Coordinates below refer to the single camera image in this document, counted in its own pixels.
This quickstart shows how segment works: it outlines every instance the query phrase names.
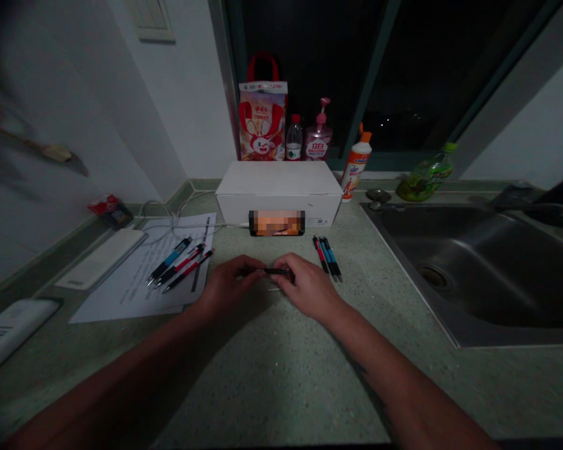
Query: finger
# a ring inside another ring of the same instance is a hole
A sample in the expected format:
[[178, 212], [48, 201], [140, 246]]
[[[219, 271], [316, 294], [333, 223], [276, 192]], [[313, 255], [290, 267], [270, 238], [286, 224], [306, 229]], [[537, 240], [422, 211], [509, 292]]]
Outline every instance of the finger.
[[292, 269], [292, 271], [294, 273], [296, 273], [296, 272], [298, 272], [298, 267], [300, 267], [300, 265], [302, 264], [303, 261], [304, 261], [304, 259], [302, 259], [297, 254], [288, 253], [288, 254], [280, 256], [278, 259], [276, 259], [275, 262], [273, 263], [273, 267], [274, 268], [281, 268], [283, 266], [287, 266], [290, 269]]
[[254, 269], [265, 269], [267, 265], [263, 261], [259, 261], [247, 255], [239, 255], [229, 260], [230, 270], [235, 276], [246, 275], [246, 272], [252, 272]]
[[266, 275], [267, 274], [265, 272], [252, 272], [242, 281], [240, 281], [240, 289], [242, 289], [243, 292], [246, 292], [247, 290], [252, 288], [252, 286], [254, 286], [257, 281], [259, 281], [261, 278], [264, 278]]
[[294, 286], [284, 275], [271, 275], [271, 280], [273, 280], [273, 282], [277, 284], [288, 297], [296, 291], [296, 286]]

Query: window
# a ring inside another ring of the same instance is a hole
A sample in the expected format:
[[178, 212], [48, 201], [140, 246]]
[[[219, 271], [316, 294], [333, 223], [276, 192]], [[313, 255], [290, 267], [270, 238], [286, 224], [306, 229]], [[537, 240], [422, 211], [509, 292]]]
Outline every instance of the window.
[[[410, 170], [457, 140], [561, 4], [544, 0], [228, 0], [236, 79], [257, 51], [288, 81], [287, 114], [310, 126], [330, 97], [328, 163], [341, 170], [358, 125], [369, 170]], [[265, 67], [257, 79], [268, 79]]]

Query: forearm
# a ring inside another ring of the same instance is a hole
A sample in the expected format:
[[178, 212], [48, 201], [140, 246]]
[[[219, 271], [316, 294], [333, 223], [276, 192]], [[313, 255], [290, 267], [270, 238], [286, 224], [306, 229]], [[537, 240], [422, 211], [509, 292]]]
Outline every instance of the forearm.
[[322, 323], [363, 369], [405, 449], [496, 448], [451, 398], [354, 308], [342, 302]]
[[5, 443], [8, 449], [91, 448], [133, 419], [195, 335], [212, 322], [198, 305], [79, 383]]

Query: pink pump bottle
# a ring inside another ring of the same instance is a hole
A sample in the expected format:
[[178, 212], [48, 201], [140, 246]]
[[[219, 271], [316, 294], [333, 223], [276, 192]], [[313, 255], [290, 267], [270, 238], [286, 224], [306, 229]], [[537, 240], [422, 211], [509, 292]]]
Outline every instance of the pink pump bottle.
[[327, 97], [321, 99], [321, 112], [317, 114], [315, 125], [305, 130], [305, 161], [325, 161], [327, 159], [333, 131], [325, 124], [327, 120], [325, 106], [330, 102], [331, 100]]

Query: plastic bottle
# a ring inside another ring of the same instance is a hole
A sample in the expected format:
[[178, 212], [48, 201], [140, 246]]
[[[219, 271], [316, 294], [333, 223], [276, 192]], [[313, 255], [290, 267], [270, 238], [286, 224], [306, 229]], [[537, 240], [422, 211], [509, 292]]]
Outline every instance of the plastic bottle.
[[442, 150], [426, 159], [398, 185], [396, 193], [407, 201], [424, 201], [430, 198], [442, 182], [452, 173], [450, 154], [457, 148], [454, 142], [444, 144]]
[[365, 131], [361, 135], [360, 142], [354, 144], [350, 149], [348, 161], [346, 162], [344, 174], [342, 175], [342, 181], [340, 183], [342, 189], [344, 190], [342, 203], [348, 203], [352, 200], [352, 194], [357, 188], [358, 179], [360, 178], [361, 173], [365, 170], [365, 165], [369, 160], [369, 155], [371, 153], [369, 140], [371, 140], [371, 133]]
[[329, 105], [329, 98], [321, 99], [321, 112], [317, 114], [315, 125], [305, 130], [307, 135], [305, 141], [305, 160], [306, 161], [325, 161], [327, 159], [327, 150], [332, 141], [332, 129], [325, 125], [327, 116], [325, 115], [325, 106]]
[[286, 161], [300, 161], [302, 149], [302, 128], [300, 114], [292, 114], [292, 124], [286, 134]]

